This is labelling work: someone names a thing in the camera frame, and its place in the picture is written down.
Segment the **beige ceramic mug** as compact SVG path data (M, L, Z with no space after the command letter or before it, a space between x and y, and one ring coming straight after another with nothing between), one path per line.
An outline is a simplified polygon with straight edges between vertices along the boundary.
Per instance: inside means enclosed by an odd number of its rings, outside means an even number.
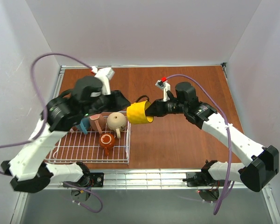
M113 112L107 117L107 126L114 131L118 139L121 138L121 131L125 128L127 120L124 114Z

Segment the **white and pink mug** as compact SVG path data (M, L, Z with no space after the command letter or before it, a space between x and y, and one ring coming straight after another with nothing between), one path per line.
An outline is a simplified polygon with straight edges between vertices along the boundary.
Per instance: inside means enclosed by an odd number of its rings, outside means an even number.
M105 118L102 114L95 114L89 117L91 129L95 132L98 132L100 135L103 134L105 130Z

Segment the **yellow enamel mug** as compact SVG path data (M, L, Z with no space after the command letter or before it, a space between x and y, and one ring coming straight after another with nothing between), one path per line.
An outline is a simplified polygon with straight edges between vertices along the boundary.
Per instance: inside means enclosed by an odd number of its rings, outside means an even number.
M131 124L150 124L154 118L146 115L146 109L151 105L147 95L140 96L126 109L126 116Z

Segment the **blue floral mug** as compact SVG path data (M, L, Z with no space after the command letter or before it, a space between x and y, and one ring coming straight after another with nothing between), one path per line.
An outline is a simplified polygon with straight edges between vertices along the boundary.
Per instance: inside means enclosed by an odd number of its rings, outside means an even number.
M81 131L85 135L87 135L88 130L90 129L90 120L89 118L83 118L80 122L80 124L75 126L77 130Z

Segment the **brown mug black interior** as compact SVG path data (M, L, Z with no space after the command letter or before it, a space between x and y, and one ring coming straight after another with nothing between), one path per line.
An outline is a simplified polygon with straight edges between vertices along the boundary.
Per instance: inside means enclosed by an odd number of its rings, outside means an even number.
M103 133L99 137L99 145L104 150L104 155L109 155L109 150L113 149L115 144L114 135L111 133Z

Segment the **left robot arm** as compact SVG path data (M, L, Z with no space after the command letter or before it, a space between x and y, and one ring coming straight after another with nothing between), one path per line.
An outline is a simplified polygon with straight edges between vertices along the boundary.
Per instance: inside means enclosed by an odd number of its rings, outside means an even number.
M63 91L46 105L36 127L42 134L36 140L29 140L12 160L1 163L4 174L12 176L13 190L37 193L49 184L60 182L88 186L91 173L82 162L49 164L44 161L46 156L83 118L119 112L130 104L121 91L110 90L106 77L85 76L77 80L74 88Z

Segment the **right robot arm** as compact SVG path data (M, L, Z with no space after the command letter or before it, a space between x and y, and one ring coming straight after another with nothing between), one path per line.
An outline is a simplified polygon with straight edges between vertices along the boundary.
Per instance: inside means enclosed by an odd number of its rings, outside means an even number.
M155 85L163 90L163 98L155 100L146 109L146 115L183 114L189 123L218 139L241 160L240 163L206 161L200 172L185 179L187 183L209 185L227 178L260 192L277 175L279 151L274 146L264 147L232 124L226 124L215 108L199 101L194 86L189 82L178 83L175 95L170 91L167 80L158 80Z

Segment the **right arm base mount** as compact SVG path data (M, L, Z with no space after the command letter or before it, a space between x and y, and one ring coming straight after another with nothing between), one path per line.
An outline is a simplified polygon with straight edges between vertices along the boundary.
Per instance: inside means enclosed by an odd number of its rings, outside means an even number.
M219 183L219 186L223 186L225 179L215 180L208 172L187 172L186 178L182 180L187 183L188 187L215 187Z

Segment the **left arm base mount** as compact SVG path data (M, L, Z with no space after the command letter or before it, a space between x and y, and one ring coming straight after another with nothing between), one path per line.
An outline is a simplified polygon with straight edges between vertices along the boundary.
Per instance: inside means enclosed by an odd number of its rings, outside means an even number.
M90 177L87 179L86 188L100 188L104 185L104 173L90 173Z

